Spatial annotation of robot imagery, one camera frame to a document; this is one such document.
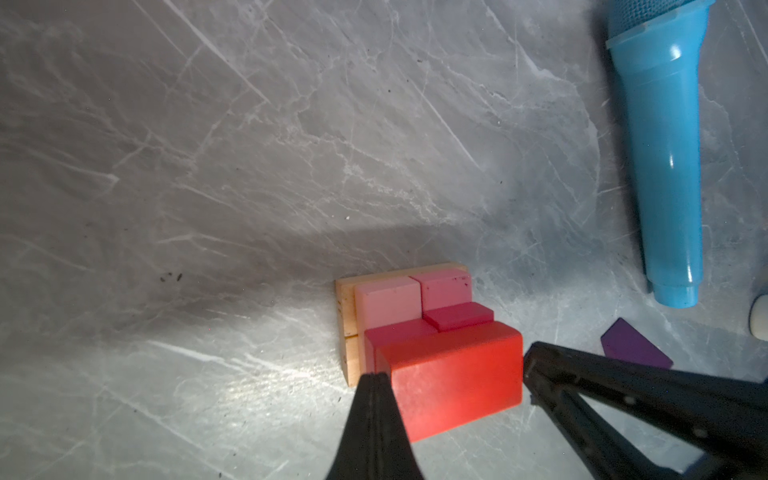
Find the purple wood block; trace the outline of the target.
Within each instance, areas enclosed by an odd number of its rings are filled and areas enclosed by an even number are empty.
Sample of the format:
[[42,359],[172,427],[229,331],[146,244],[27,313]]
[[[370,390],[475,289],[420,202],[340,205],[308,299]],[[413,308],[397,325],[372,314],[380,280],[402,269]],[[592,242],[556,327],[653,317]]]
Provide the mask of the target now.
[[623,318],[618,318],[600,338],[606,357],[670,370],[674,363],[656,345]]

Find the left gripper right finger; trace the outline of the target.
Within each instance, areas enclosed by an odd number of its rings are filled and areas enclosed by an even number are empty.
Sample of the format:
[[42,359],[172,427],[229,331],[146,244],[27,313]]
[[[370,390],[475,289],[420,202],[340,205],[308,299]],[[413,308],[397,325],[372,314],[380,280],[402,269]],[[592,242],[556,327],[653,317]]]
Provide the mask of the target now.
[[374,478],[423,479],[389,377],[374,375]]

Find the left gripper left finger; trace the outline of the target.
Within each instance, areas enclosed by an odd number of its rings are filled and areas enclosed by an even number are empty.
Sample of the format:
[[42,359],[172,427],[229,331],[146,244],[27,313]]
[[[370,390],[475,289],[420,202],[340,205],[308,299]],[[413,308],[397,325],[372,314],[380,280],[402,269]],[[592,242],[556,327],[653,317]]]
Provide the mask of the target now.
[[369,478],[371,405],[375,386],[375,374],[365,374],[360,377],[327,479]]

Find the blue toy microphone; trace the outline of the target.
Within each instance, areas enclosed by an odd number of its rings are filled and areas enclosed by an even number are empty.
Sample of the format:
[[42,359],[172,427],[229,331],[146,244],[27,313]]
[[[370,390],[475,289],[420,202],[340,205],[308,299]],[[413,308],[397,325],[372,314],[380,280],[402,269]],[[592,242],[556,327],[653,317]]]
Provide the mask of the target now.
[[698,69],[708,1],[614,1],[610,51],[627,119],[645,273],[656,301],[698,302],[703,275]]

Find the small magenta cube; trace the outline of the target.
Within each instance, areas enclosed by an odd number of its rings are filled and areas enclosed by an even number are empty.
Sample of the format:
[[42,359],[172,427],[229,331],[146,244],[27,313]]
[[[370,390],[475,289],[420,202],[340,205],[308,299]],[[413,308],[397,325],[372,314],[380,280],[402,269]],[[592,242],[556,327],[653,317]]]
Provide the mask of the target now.
[[449,332],[492,323],[494,312],[477,302],[467,302],[425,311],[423,319],[438,332]]

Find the red wood block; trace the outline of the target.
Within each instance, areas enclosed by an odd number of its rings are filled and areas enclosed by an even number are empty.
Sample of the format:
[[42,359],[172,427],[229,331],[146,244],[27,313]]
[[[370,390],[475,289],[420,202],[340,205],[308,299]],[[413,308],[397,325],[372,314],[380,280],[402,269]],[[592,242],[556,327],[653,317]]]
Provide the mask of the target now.
[[501,322],[385,345],[376,361],[412,442],[522,402],[523,336]]

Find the light pink wood block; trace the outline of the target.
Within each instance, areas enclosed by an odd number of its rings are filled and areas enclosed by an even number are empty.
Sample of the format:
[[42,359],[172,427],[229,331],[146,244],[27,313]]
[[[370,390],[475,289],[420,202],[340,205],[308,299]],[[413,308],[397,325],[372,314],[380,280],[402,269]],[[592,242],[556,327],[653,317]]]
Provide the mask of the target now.
[[422,319],[421,288],[411,277],[390,278],[357,285],[354,288],[354,300],[361,373],[364,332],[390,324]]

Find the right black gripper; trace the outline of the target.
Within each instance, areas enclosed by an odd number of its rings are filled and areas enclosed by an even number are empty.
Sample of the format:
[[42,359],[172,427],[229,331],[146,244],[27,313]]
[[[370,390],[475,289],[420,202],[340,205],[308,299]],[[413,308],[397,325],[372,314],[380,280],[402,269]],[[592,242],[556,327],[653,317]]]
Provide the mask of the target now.
[[[524,356],[523,380],[596,479],[764,479],[767,386],[664,370],[544,342]],[[703,451],[679,474],[649,460],[589,404],[592,398]]]

